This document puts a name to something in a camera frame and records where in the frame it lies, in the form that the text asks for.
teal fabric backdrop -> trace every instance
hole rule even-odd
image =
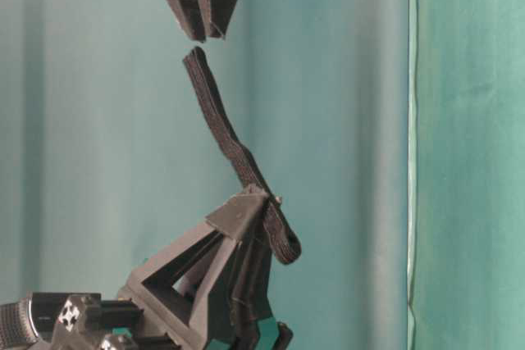
[[[0,0],[0,302],[112,297],[239,190],[164,0]],[[406,348],[408,0],[240,0],[204,49],[304,245],[292,349]]]
[[[418,0],[415,349],[525,346],[524,0]]]

